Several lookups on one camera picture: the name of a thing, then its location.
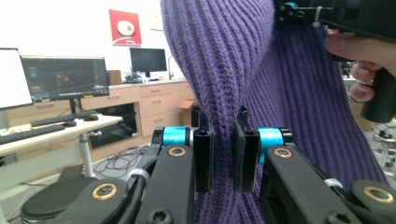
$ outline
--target computer mouse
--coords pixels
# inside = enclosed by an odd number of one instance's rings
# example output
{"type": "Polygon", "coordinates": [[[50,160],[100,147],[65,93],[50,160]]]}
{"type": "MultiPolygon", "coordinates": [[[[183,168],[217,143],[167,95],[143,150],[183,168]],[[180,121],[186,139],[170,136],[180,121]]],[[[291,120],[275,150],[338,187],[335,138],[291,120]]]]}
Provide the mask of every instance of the computer mouse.
{"type": "Polygon", "coordinates": [[[64,127],[69,128],[69,127],[75,127],[77,123],[73,120],[68,120],[65,123],[62,124],[64,127]]]}
{"type": "Polygon", "coordinates": [[[94,121],[94,120],[99,120],[99,117],[97,117],[96,115],[89,115],[84,119],[84,121],[94,121]]]}

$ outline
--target computer monitor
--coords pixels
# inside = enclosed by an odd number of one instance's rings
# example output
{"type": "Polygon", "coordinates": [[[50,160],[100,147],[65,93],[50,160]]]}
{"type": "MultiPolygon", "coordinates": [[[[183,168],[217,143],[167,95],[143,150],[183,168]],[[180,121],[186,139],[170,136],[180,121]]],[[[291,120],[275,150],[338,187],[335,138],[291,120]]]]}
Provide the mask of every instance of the computer monitor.
{"type": "Polygon", "coordinates": [[[18,49],[0,49],[0,109],[31,105],[18,49]]]}
{"type": "Polygon", "coordinates": [[[150,77],[150,72],[166,72],[165,49],[130,48],[132,70],[144,72],[150,77]]]}
{"type": "Polygon", "coordinates": [[[34,102],[109,95],[105,58],[21,57],[34,102]]]}

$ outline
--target human hand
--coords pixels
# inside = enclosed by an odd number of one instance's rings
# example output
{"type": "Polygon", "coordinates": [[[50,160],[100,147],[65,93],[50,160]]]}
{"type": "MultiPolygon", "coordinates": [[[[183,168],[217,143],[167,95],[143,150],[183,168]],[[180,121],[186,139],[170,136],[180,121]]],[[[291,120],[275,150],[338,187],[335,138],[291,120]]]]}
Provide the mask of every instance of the human hand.
{"type": "Polygon", "coordinates": [[[396,77],[395,43],[341,33],[329,35],[325,45],[330,53],[356,61],[351,75],[359,82],[351,87],[350,94],[359,102],[366,102],[374,97],[375,92],[369,82],[375,78],[376,71],[384,67],[396,77]]]}

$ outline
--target black handle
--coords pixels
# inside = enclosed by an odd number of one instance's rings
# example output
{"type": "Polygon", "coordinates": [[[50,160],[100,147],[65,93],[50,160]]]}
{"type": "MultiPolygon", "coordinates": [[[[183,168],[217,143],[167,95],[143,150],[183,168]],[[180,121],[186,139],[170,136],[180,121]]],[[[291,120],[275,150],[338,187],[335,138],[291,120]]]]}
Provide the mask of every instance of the black handle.
{"type": "Polygon", "coordinates": [[[386,69],[376,72],[375,96],[363,105],[361,116],[375,123],[390,122],[396,113],[396,77],[386,69]]]}

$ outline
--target white monitor screen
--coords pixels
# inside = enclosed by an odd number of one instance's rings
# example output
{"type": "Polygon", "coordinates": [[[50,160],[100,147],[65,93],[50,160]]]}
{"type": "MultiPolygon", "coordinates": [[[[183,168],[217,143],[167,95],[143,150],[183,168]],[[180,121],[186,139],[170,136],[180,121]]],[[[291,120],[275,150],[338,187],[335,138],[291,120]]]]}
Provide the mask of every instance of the white monitor screen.
{"type": "Polygon", "coordinates": [[[0,49],[0,109],[31,103],[20,53],[17,49],[0,49]]]}

